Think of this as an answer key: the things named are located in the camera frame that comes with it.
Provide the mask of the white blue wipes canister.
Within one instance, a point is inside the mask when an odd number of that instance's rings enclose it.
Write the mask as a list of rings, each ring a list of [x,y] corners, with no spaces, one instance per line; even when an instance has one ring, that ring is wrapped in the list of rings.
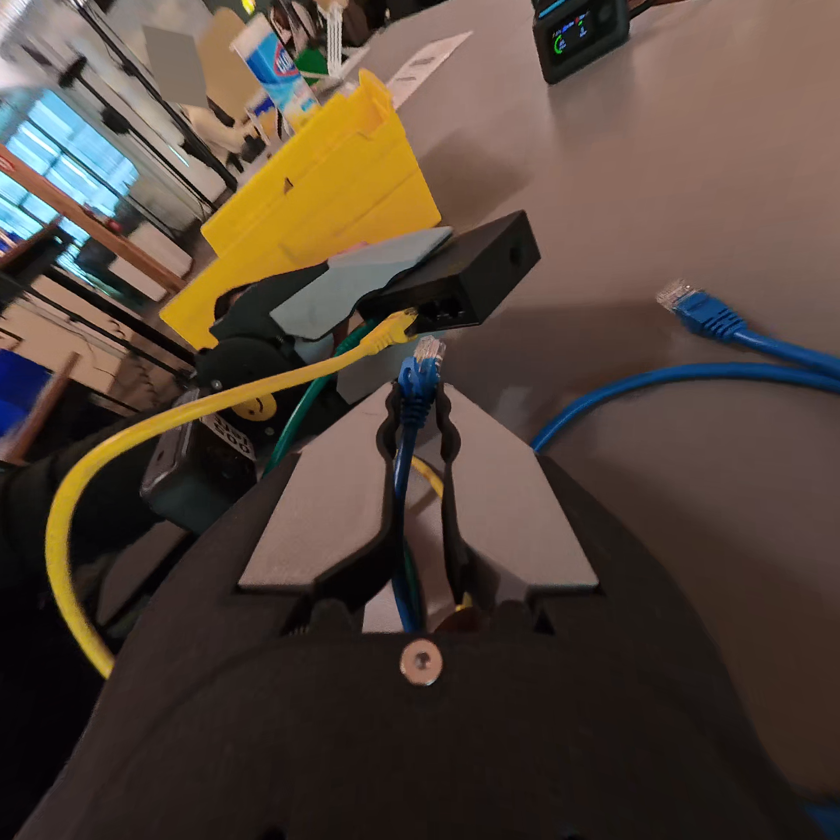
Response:
[[[265,15],[253,16],[230,48],[255,76],[291,133],[298,133],[320,110],[319,100]]]

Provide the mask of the black ethernet port block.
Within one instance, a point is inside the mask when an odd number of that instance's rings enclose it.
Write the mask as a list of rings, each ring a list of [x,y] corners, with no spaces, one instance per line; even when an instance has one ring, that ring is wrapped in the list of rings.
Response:
[[[411,335],[486,321],[541,258],[527,212],[518,210],[461,234],[356,305],[362,319],[412,309]]]

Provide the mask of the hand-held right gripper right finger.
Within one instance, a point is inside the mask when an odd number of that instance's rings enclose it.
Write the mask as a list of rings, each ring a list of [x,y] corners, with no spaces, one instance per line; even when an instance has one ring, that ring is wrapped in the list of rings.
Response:
[[[444,493],[444,565],[455,602],[594,592],[599,579],[539,458],[453,385],[435,401]]]

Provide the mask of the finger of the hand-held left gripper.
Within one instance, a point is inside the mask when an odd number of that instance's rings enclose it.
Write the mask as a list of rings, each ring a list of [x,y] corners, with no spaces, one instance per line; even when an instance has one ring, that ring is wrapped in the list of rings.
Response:
[[[336,391],[348,404],[355,404],[396,377],[396,358],[368,356],[337,375]]]
[[[362,298],[419,266],[453,232],[449,226],[432,227],[330,257],[325,271],[271,310],[270,317],[287,335],[320,340],[347,319]]]

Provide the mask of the white paper strip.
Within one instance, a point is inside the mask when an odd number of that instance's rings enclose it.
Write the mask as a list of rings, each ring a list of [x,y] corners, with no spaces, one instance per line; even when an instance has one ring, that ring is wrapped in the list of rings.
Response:
[[[443,65],[458,47],[473,35],[472,30],[437,39],[420,48],[407,60],[386,87],[392,98],[394,110],[399,108]]]

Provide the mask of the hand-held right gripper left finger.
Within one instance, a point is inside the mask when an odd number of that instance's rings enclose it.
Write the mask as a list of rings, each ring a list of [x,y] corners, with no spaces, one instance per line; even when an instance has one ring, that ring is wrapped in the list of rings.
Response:
[[[300,451],[238,587],[364,608],[403,557],[394,478],[400,390],[388,382]]]

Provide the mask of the small black display device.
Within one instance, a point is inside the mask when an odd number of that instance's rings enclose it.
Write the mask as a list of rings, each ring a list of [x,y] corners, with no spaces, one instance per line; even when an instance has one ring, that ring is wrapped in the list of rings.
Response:
[[[532,9],[532,35],[542,77],[549,85],[628,40],[626,1],[535,1]]]

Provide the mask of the yellow plastic bin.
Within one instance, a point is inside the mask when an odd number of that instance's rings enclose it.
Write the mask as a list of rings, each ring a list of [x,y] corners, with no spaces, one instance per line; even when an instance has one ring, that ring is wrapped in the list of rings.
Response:
[[[217,299],[359,244],[442,219],[384,82],[359,71],[204,226],[215,259],[160,311],[195,350],[217,344]]]

